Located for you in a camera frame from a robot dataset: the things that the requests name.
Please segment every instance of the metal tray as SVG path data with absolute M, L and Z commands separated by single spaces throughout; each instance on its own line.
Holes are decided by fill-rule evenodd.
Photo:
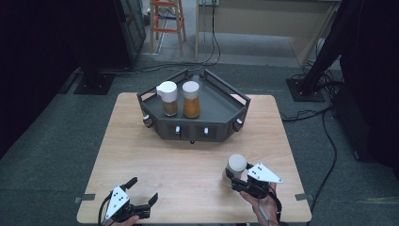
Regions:
M 168 79 L 178 87 L 178 113 L 164 114 L 162 100 L 156 94 L 156 86 L 137 94 L 143 112 L 144 124 L 154 127 L 163 139 L 221 142 L 244 125 L 250 99 L 208 70 L 204 74 L 189 74 L 188 70 L 176 73 Z M 200 113 L 195 119 L 183 114 L 183 83 L 199 83 Z

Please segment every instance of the cable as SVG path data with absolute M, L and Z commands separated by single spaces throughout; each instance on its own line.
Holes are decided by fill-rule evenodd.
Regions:
M 272 225 L 277 225 L 277 226 L 279 226 L 279 224 L 278 224 L 277 222 L 271 220 L 270 217 L 267 215 L 267 213 L 264 211 L 264 209 L 263 209 L 262 206 L 261 206 L 261 199 L 260 199 L 260 198 L 258 198 L 258 208 L 259 208 L 259 210 L 261 211 L 261 213 L 262 213 L 264 219 L 266 220 L 267 225 L 272 224 Z
M 303 121 L 303 120 L 307 120 L 307 119 L 313 118 L 315 116 L 318 116 L 320 114 L 324 114 L 327 111 L 329 111 L 330 109 L 332 109 L 332 106 L 329 106 L 329 107 L 327 107 L 327 108 L 325 108 L 323 110 L 320 110 L 320 111 L 302 110 L 302 111 L 298 111 L 298 113 L 296 114 L 296 117 L 287 117 L 284 114 L 282 114 L 281 112 L 280 112 L 280 115 L 282 115 L 285 118 L 285 119 L 281 119 L 284 122 Z M 312 115 L 300 118 L 301 115 L 304 115 L 306 113 L 312 113 Z
M 316 195 L 314 196 L 313 203 L 311 204 L 311 213 L 313 213 L 313 209 L 314 209 L 314 206 L 316 205 L 317 198 L 319 197 L 320 192 L 322 191 L 322 189 L 323 189 L 323 187 L 324 187 L 329 175 L 334 170 L 335 163 L 337 162 L 337 158 L 338 158 L 337 147 L 335 146 L 334 142 L 332 141 L 331 136 L 329 135 L 329 133 L 328 133 L 328 131 L 326 129 L 325 115 L 326 115 L 326 112 L 323 113 L 323 128 L 324 128 L 324 131 L 325 131 L 325 133 L 327 135 L 327 138 L 328 138 L 329 142 L 331 143 L 331 145 L 332 145 L 332 147 L 334 149 L 334 160 L 333 160 L 333 162 L 331 164 L 331 167 L 330 167 L 326 177 L 324 178 L 322 184 L 319 186 L 319 189 L 316 192 Z
M 217 56 L 217 60 L 214 63 L 208 63 L 211 58 L 214 56 L 215 53 L 215 44 L 217 46 L 217 50 L 218 50 L 218 56 Z M 134 70 L 133 72 L 130 71 L 119 71 L 119 72 L 100 72 L 100 73 L 112 73 L 112 74 L 136 74 L 136 73 L 148 73 L 148 72 L 154 72 L 154 71 L 159 71 L 161 69 L 169 69 L 169 70 L 173 70 L 173 71 L 178 71 L 179 69 L 171 69 L 172 67 L 176 67 L 176 66 L 182 66 L 182 67 L 190 67 L 190 66 L 199 66 L 198 68 L 195 69 L 188 69 L 190 72 L 192 71 L 197 71 L 200 70 L 202 67 L 204 66 L 215 66 L 216 63 L 220 60 L 220 46 L 217 42 L 216 36 L 215 36 L 215 0 L 212 1 L 212 46 L 213 46 L 213 50 L 211 55 L 204 61 L 202 62 L 186 62 L 186 63 L 168 63 L 168 64 L 161 64 L 161 65 L 157 65 L 157 66 L 151 66 L 151 67 L 146 67 L 146 68 L 141 68 L 138 70 Z
M 103 203 L 101 203 L 100 210 L 99 210 L 99 216 L 98 216 L 98 220 L 97 220 L 98 226 L 101 226 L 101 216 L 103 214 L 103 208 L 104 208 L 105 203 L 111 199 L 111 195 L 112 195 L 112 192 L 109 193 L 109 195 L 103 200 Z

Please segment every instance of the gray floor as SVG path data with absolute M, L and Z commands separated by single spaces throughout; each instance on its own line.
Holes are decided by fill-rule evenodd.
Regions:
M 191 2 L 185 0 L 184 6 L 193 7 Z M 184 57 L 179 56 L 174 37 L 165 36 L 158 54 L 149 53 L 146 41 L 136 69 L 193 62 L 193 36 L 187 29 Z M 302 68 L 295 62 L 286 38 L 223 36 L 217 35 L 220 60 L 208 69 L 232 86 L 248 94 L 273 95 L 279 111 L 286 116 L 295 116 L 300 110 L 324 109 L 330 104 L 325 92 L 324 103 L 293 101 L 285 79 L 302 73 Z M 245 40 L 251 39 L 264 41 L 264 46 L 249 46 Z M 228 48 L 236 46 L 236 41 L 243 44 Z M 264 49 L 246 52 L 248 48 Z M 197 67 L 189 68 L 201 73 L 203 69 L 196 71 Z M 339 79 L 339 65 L 335 69 L 332 73 Z M 79 204 L 73 200 L 85 193 L 118 95 L 151 88 L 172 74 L 170 69 L 117 74 L 106 96 L 74 95 L 79 75 L 70 90 L 58 94 L 2 158 L 0 225 L 80 225 L 76 220 Z M 320 115 L 284 123 L 305 192 L 316 194 L 333 163 L 334 149 L 323 121 L 337 148 L 337 162 L 317 200 L 311 225 L 399 225 L 399 183 L 391 169 L 356 161 L 351 143 L 331 111 L 324 120 Z

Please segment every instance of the clear cup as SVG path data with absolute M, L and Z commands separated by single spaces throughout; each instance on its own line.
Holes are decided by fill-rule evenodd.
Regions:
M 200 114 L 200 85 L 194 81 L 183 84 L 184 115 L 187 118 L 196 118 Z
M 167 116 L 177 114 L 177 85 L 174 82 L 166 81 L 156 87 L 156 93 L 161 96 L 164 113 Z
M 246 169 L 246 167 L 247 167 L 246 158 L 239 153 L 235 153 L 229 157 L 229 161 L 227 163 L 226 168 L 234 175 L 235 178 L 241 179 L 243 171 Z M 227 177 L 226 169 L 223 170 L 222 179 L 227 186 L 231 186 L 231 179 Z

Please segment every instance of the white lid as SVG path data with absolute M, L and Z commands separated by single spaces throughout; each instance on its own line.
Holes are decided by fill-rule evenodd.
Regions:
M 183 84 L 183 96 L 187 99 L 196 99 L 199 96 L 200 85 L 194 81 Z
M 247 160 L 239 153 L 235 153 L 229 158 L 229 170 L 236 172 L 243 171 L 247 167 Z
M 176 83 L 166 81 L 156 87 L 156 93 L 161 96 L 164 102 L 174 102 L 177 99 L 177 86 Z

